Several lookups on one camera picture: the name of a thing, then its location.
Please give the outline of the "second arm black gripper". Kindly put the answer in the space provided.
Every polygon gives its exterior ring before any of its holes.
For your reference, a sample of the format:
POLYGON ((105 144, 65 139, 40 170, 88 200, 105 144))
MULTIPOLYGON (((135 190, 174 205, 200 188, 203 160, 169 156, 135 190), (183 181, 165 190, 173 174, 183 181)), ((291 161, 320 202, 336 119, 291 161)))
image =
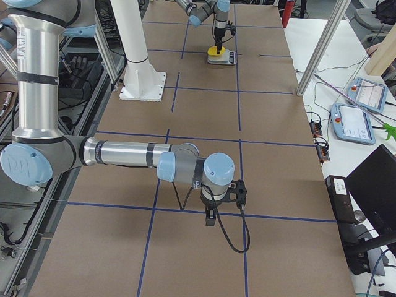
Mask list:
POLYGON ((208 191, 201 191, 200 192, 200 198, 202 203, 210 208, 213 209, 214 205, 216 205, 217 207, 219 205, 222 204, 222 199, 225 197, 225 192, 221 193, 221 194, 217 194, 217 193, 209 193, 208 191))

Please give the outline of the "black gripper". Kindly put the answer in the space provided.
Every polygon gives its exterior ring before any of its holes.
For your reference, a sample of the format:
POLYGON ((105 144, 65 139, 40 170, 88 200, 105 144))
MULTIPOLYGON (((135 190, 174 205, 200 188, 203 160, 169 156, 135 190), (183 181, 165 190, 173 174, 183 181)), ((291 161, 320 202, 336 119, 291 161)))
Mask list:
POLYGON ((223 29, 215 27, 215 39, 216 39, 216 47, 217 47, 217 54, 221 54, 222 51, 222 38, 223 38, 223 29))

